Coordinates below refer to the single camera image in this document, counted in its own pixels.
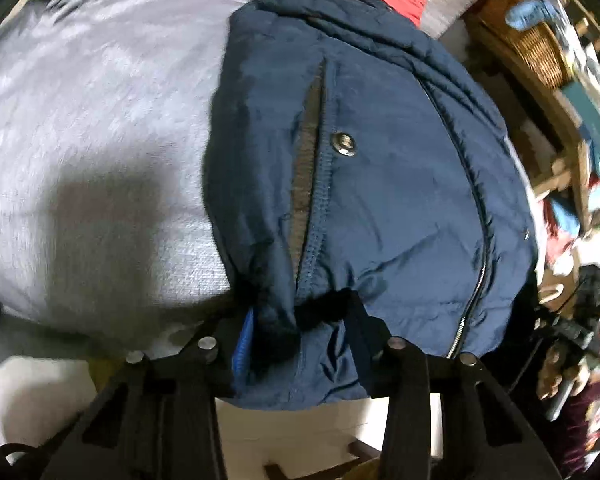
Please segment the navy blue puffer jacket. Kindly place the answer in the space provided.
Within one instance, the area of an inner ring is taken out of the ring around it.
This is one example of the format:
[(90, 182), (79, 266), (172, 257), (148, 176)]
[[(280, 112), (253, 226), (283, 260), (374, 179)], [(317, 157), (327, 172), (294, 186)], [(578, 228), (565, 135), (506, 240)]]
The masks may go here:
[(361, 399), (357, 307), (433, 356), (484, 356), (538, 262), (498, 108), (380, 0), (230, 16), (204, 204), (240, 315), (243, 408)]

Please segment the grey bed sheet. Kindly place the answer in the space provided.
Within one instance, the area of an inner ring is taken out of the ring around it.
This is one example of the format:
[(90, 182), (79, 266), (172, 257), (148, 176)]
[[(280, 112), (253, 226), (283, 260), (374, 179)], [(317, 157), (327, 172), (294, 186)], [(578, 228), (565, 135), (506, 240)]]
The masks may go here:
[(30, 0), (0, 28), (0, 304), (166, 353), (226, 292), (202, 158), (247, 0)]

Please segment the wooden shelf unit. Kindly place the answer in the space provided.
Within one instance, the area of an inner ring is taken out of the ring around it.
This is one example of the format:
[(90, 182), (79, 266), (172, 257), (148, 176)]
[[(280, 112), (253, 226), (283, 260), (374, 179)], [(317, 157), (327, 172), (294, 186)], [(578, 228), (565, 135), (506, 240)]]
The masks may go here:
[(554, 198), (578, 219), (581, 235), (594, 226), (600, 209), (600, 36), (582, 46), (592, 24), (583, 15), (573, 24), (565, 12), (572, 0), (545, 0), (560, 14), (546, 23), (554, 32), (571, 70), (568, 84), (556, 90), (544, 87), (525, 68), (508, 67), (483, 44), (480, 58), (489, 60), (503, 74), (504, 90), (495, 101), (508, 123), (509, 133), (528, 172), (539, 200)]

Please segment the wicker basket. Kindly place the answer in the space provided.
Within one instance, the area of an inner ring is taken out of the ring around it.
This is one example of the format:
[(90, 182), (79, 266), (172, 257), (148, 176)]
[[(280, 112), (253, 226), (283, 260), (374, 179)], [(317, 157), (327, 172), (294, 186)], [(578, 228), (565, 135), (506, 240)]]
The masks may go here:
[(506, 23), (510, 9), (524, 0), (478, 0), (465, 14), (471, 37), (508, 67), (522, 66), (547, 89), (562, 88), (571, 70), (554, 32), (546, 23), (523, 30)]

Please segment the light blue cloth in basket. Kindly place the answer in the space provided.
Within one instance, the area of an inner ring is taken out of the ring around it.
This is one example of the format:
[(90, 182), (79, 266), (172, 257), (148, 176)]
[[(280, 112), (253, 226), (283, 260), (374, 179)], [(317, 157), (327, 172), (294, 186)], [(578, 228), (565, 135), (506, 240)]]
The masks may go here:
[(559, 12), (545, 0), (521, 1), (505, 14), (505, 23), (518, 32), (524, 32), (541, 23), (554, 23), (559, 19)]

